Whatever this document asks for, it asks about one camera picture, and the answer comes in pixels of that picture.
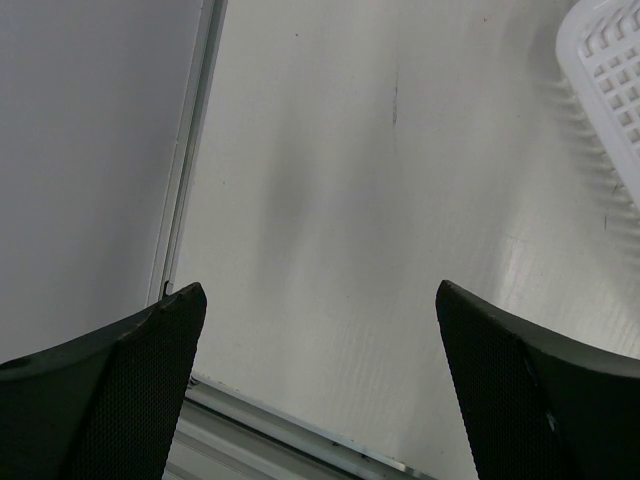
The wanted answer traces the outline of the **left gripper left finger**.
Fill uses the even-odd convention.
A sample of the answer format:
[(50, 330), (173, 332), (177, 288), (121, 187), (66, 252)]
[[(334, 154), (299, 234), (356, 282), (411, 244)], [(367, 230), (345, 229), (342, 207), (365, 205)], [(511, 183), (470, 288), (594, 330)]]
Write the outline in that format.
[(207, 298), (192, 283), (125, 319), (1, 366), (4, 479), (159, 479)]

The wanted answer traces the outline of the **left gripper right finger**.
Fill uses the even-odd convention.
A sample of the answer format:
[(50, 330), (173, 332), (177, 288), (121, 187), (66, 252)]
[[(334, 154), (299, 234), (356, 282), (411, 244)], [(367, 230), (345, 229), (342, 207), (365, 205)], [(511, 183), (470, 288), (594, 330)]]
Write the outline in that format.
[(444, 280), (435, 300), (481, 479), (636, 479), (639, 362)]

